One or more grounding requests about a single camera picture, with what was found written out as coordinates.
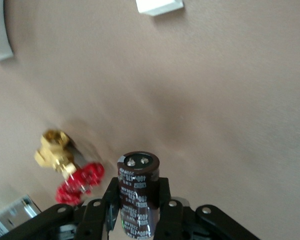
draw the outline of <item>silver screw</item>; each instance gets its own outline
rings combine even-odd
[[[211,209],[205,206],[205,207],[202,208],[202,212],[204,214],[210,214],[211,213]]]
[[[141,163],[142,164],[147,164],[148,162],[149,162],[149,159],[148,158],[145,158],[145,157],[143,157],[143,158],[141,158]]]
[[[175,206],[177,206],[177,202],[176,201],[170,201],[169,206],[170,207],[175,207]]]
[[[95,202],[93,203],[93,206],[94,206],[94,207],[98,207],[100,204],[101,204],[101,202],[95,201]]]
[[[129,167],[133,167],[136,165],[136,162],[130,157],[129,161],[126,163]]]
[[[60,207],[60,208],[57,210],[57,212],[58,212],[58,213],[63,213],[65,210],[66,210],[65,207]]]

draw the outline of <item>gold metal valve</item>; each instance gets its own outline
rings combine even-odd
[[[74,162],[74,155],[67,149],[70,142],[63,131],[49,129],[42,135],[42,145],[35,152],[34,159],[41,167],[53,168],[68,179],[79,168]]]

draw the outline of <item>brown cylindrical capacitor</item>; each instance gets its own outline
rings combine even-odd
[[[121,223],[134,239],[155,234],[159,221],[159,159],[152,153],[135,151],[117,162]]]

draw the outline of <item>beige surface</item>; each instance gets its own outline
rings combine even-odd
[[[62,176],[33,154],[60,127],[107,162],[97,192],[122,154],[150,151],[193,208],[300,240],[300,0],[184,3],[150,17],[134,0],[6,1],[0,208],[55,203]]]

